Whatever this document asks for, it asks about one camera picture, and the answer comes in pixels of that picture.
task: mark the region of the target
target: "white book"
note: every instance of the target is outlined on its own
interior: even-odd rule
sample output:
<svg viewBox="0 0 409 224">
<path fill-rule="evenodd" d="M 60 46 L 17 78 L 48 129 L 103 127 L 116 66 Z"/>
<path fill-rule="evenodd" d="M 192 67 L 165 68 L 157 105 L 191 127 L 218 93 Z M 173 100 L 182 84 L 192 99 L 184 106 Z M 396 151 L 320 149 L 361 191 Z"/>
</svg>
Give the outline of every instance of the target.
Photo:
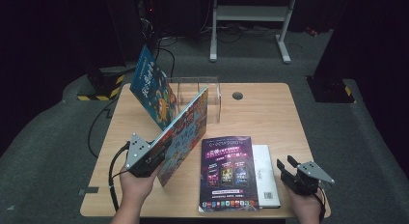
<svg viewBox="0 0 409 224">
<path fill-rule="evenodd" d="M 280 198 L 267 145 L 253 145 L 259 207 L 279 208 Z"/>
</svg>

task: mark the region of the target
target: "book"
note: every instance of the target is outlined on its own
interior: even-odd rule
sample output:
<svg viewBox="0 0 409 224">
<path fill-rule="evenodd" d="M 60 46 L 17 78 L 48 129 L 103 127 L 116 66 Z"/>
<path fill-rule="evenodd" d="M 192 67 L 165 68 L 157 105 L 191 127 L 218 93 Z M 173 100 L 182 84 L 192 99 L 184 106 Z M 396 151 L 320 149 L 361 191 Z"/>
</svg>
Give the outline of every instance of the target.
<svg viewBox="0 0 409 224">
<path fill-rule="evenodd" d="M 163 161 L 157 178 L 165 186 L 205 135 L 207 99 L 208 89 L 203 87 L 151 144 L 134 133 L 126 157 L 126 169 L 136 177 L 148 177 Z"/>
<path fill-rule="evenodd" d="M 250 136 L 202 140 L 200 212 L 258 210 Z"/>
<path fill-rule="evenodd" d="M 277 190 L 270 151 L 267 145 L 253 145 L 259 207 L 279 208 L 280 197 Z"/>
<path fill-rule="evenodd" d="M 139 56 L 129 89 L 162 130 L 175 118 L 177 97 L 146 45 Z"/>
</svg>

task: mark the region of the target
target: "blue book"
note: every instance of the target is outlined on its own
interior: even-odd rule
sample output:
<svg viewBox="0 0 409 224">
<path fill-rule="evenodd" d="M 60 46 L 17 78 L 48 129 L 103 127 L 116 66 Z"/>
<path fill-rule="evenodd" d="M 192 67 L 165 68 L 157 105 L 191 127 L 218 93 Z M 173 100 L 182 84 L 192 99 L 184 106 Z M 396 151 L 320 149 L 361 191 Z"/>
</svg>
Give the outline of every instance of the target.
<svg viewBox="0 0 409 224">
<path fill-rule="evenodd" d="M 175 118 L 177 97 L 146 46 L 136 65 L 130 91 L 162 130 Z"/>
</svg>

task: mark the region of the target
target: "wooden table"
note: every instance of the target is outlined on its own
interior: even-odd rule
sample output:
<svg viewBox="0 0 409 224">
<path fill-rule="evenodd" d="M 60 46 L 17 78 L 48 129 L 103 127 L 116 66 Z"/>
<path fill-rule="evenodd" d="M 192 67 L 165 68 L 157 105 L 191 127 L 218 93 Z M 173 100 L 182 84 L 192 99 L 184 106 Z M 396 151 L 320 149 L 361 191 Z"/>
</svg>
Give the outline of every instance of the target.
<svg viewBox="0 0 409 224">
<path fill-rule="evenodd" d="M 201 142 L 183 161 L 169 182 L 162 187 L 155 181 L 153 192 L 145 202 L 142 217 L 188 217 L 188 218 L 289 218 L 294 217 L 289 197 L 280 180 L 277 158 L 288 171 L 295 173 L 287 162 L 290 154 L 299 162 L 313 159 L 304 130 L 287 84 L 284 83 L 221 83 L 222 107 L 219 124 L 208 124 L 204 138 L 227 135 L 248 135 L 253 144 L 269 146 L 274 173 L 282 206 L 279 209 L 264 209 L 256 212 L 200 213 L 200 155 Z M 232 97 L 234 92 L 243 94 L 243 99 Z M 108 128 L 102 149 L 92 175 L 89 188 L 97 193 L 85 195 L 81 213 L 84 216 L 113 216 L 115 210 L 108 188 L 108 169 L 115 153 L 133 132 L 147 141 L 161 132 L 139 101 L 123 86 L 114 116 Z M 117 160 L 114 174 L 125 162 L 125 154 Z M 119 177 L 115 179 L 119 201 L 122 198 Z"/>
</svg>

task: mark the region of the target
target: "hand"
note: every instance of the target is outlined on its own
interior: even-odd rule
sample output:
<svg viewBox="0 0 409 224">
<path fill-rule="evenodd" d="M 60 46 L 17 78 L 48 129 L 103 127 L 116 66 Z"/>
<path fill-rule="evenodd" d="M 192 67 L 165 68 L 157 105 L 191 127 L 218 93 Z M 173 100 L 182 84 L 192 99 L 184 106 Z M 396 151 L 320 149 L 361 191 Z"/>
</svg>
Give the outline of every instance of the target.
<svg viewBox="0 0 409 224">
<path fill-rule="evenodd" d="M 285 185 L 286 191 L 291 198 L 292 210 L 301 224 L 319 223 L 319 214 L 321 213 L 321 204 L 313 195 L 300 196 Z M 322 200 L 322 194 L 318 191 L 316 194 Z"/>
<path fill-rule="evenodd" d="M 142 205 L 153 189 L 154 179 L 161 166 L 162 165 L 159 165 L 148 178 L 137 178 L 129 172 L 120 175 L 123 198 L 121 200 L 120 208 L 111 223 L 139 223 Z"/>
</svg>

